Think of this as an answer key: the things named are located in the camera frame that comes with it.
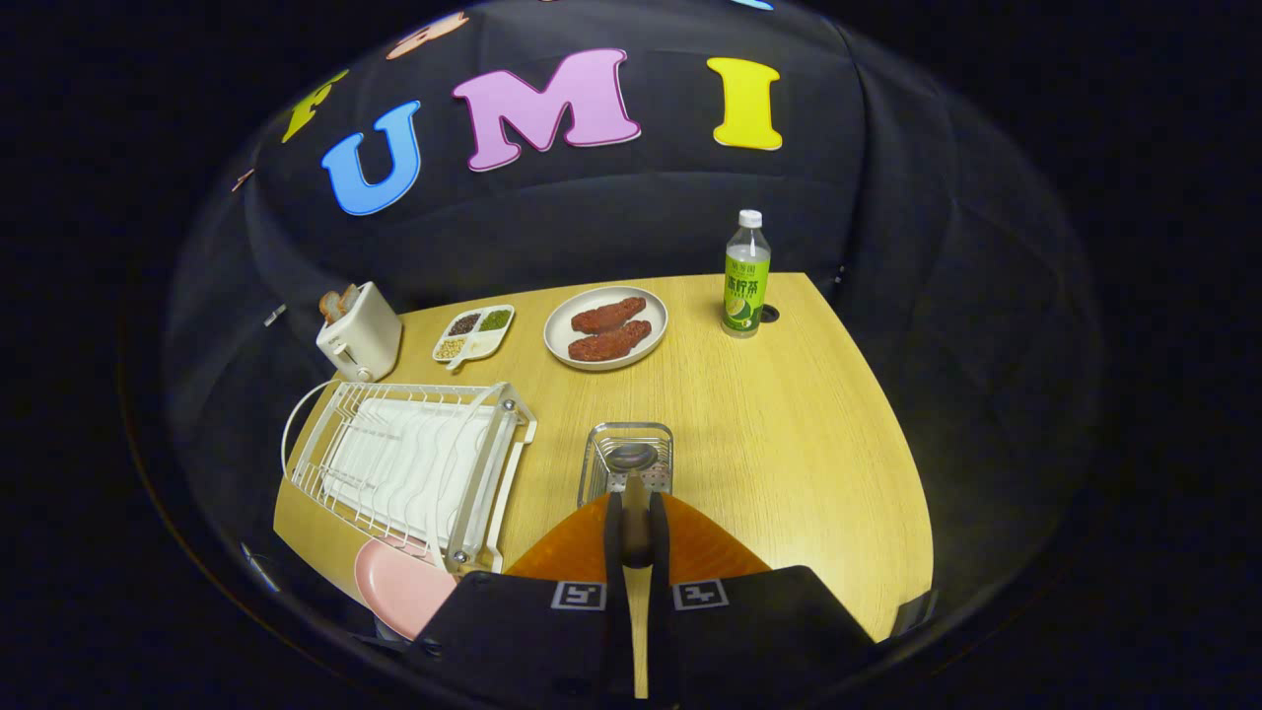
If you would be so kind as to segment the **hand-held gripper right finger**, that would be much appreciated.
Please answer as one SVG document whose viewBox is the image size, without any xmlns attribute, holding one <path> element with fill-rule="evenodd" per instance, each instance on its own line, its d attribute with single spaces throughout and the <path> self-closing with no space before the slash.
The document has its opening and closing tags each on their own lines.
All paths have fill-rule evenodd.
<svg viewBox="0 0 1262 710">
<path fill-rule="evenodd" d="M 811 569 L 769 569 L 676 496 L 649 499 L 654 706 L 803 706 L 877 646 Z"/>
</svg>

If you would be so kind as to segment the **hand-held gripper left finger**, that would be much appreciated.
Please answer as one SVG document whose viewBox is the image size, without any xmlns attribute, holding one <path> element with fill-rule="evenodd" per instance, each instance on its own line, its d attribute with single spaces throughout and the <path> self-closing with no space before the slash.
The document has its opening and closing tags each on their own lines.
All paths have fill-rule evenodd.
<svg viewBox="0 0 1262 710">
<path fill-rule="evenodd" d="M 473 704 L 632 702 L 623 512 L 599 496 L 546 535 L 558 571 L 464 575 L 405 665 Z"/>
</svg>

